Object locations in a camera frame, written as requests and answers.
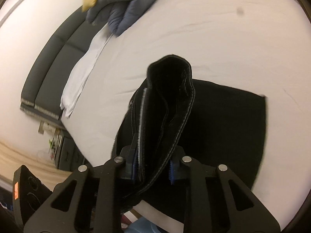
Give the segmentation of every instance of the white wall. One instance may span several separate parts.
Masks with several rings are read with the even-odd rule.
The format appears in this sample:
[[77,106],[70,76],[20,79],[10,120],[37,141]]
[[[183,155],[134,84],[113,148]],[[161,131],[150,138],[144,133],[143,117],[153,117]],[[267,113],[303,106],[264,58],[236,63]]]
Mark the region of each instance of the white wall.
[[0,141],[8,146],[48,158],[50,136],[39,134],[39,121],[20,111],[21,90],[46,42],[81,1],[7,0],[1,8]]

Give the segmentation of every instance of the orange label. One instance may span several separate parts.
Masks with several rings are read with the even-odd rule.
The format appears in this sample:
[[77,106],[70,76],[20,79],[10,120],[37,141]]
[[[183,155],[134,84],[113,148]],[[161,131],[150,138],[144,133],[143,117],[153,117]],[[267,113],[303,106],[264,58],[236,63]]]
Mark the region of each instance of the orange label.
[[18,182],[16,182],[14,186],[14,198],[15,200],[18,199]]

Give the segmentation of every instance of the dark gray headboard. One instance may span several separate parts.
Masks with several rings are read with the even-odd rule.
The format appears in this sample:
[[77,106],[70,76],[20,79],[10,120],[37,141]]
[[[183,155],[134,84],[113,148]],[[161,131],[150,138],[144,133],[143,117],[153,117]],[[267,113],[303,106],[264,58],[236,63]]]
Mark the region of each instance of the dark gray headboard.
[[55,31],[33,64],[21,93],[20,109],[55,127],[63,128],[59,105],[70,72],[104,26],[89,25],[85,16],[79,8]]

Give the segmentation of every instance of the light blue fabric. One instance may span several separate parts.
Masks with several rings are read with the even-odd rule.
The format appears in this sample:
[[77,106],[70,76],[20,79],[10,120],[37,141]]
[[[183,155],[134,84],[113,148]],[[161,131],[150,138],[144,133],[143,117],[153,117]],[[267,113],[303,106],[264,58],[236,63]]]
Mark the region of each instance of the light blue fabric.
[[133,222],[124,233],[161,233],[157,226],[146,218],[141,217],[137,221]]
[[92,24],[108,22],[109,29],[120,36],[135,23],[155,0],[98,0],[87,12],[86,20]]

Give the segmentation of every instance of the fitted sheet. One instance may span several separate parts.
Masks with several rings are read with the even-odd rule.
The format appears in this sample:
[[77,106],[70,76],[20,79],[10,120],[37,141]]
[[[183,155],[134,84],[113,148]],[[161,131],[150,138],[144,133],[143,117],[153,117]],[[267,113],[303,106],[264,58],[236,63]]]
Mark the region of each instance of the fitted sheet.
[[[311,188],[311,25],[302,8],[295,0],[157,0],[110,38],[71,117],[62,118],[93,166],[110,159],[131,96],[148,65],[167,54],[188,60],[195,79],[267,97],[265,153],[253,192],[284,228]],[[141,211],[181,232],[178,222],[159,220],[161,213]]]

